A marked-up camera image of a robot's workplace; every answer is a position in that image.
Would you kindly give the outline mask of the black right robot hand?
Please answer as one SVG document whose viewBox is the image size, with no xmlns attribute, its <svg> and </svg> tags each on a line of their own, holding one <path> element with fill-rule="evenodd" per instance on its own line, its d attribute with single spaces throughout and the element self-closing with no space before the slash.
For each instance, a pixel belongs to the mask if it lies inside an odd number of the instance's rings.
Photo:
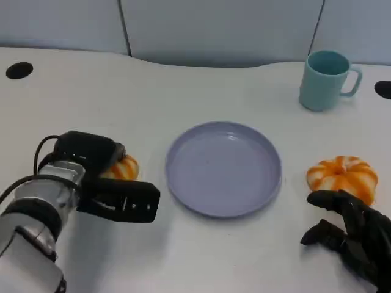
<svg viewBox="0 0 391 293">
<path fill-rule="evenodd" d="M 341 215 L 345 229 L 322 219 L 306 231 L 301 244 L 334 251 L 378 292 L 390 292 L 390 219 L 344 190 L 314 191 L 307 202 Z"/>
</svg>

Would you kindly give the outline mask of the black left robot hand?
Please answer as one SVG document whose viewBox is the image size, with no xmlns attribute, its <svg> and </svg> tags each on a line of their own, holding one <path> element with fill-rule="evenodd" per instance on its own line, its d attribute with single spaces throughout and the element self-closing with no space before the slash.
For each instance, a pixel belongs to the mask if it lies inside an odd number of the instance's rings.
<svg viewBox="0 0 391 293">
<path fill-rule="evenodd" d="M 84 167 L 87 179 L 96 179 L 125 155 L 125 146 L 85 132 L 69 131 L 59 136 L 54 145 L 55 161 L 71 161 Z"/>
</svg>

